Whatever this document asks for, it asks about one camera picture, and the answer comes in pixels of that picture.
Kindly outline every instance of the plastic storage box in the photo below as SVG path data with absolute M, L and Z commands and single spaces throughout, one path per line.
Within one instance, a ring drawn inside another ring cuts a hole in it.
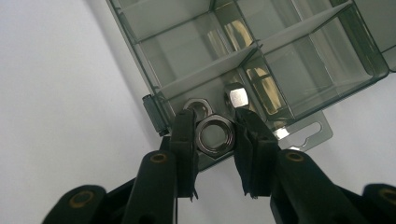
M 278 139 L 317 122 L 307 150 L 332 136 L 321 110 L 396 70 L 394 0 L 107 0 L 145 79 L 158 131 L 190 99 L 232 120 L 224 89 Z M 200 169 L 229 157 L 200 153 Z

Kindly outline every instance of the hex nut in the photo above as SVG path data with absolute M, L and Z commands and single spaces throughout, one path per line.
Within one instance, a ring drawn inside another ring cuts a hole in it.
M 249 108 L 248 93 L 244 85 L 239 82 L 224 87 L 224 100 L 229 109 Z
M 201 121 L 213 114 L 212 106 L 206 99 L 189 99 L 183 109 L 192 109 L 195 112 L 196 121 Z
M 220 127 L 225 134 L 225 140 L 218 147 L 208 146 L 203 139 L 204 129 L 211 125 Z M 214 114 L 202 120 L 198 124 L 195 132 L 195 142 L 198 148 L 213 159 L 216 159 L 233 149 L 235 142 L 235 130 L 233 128 L 233 124 L 220 115 Z

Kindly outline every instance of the white wall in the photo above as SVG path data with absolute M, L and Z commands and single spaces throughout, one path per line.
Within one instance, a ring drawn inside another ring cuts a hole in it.
M 396 186 L 396 77 L 325 110 L 334 137 L 309 151 L 338 185 Z M 105 0 L 0 5 L 0 223 L 39 223 L 67 191 L 112 190 L 161 139 L 148 91 Z M 271 223 L 268 199 L 243 196 L 233 160 L 199 174 L 179 223 Z

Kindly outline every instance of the white background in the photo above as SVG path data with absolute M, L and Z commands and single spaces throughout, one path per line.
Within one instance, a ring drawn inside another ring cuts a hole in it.
M 396 76 L 326 109 L 334 136 L 308 154 L 335 183 L 396 186 Z M 105 0 L 0 4 L 0 223 L 39 223 L 70 189 L 135 177 L 161 139 Z M 198 175 L 179 223 L 272 223 L 243 195 L 233 159 Z

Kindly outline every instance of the metal nut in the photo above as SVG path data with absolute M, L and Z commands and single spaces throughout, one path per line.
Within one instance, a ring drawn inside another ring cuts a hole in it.
M 245 109 L 249 108 L 248 93 L 245 90 L 245 87 L 239 82 L 225 86 L 224 99 L 226 105 L 230 107 L 230 109 L 238 107 Z
M 220 128 L 223 131 L 222 134 L 224 134 L 224 137 L 222 139 L 216 139 L 215 134 L 208 133 L 210 137 L 215 138 L 215 140 L 219 140 L 219 143 L 215 146 L 211 146 L 206 142 L 207 139 L 205 139 L 204 132 L 207 132 L 208 127 Z M 235 130 L 233 128 L 233 124 L 222 116 L 209 116 L 198 124 L 196 128 L 195 142 L 198 148 L 200 148 L 206 155 L 214 159 L 218 158 L 233 149 L 233 144 L 235 142 Z
M 184 104 L 183 109 L 192 109 L 195 112 L 196 121 L 201 121 L 213 114 L 212 106 L 206 99 L 190 99 Z

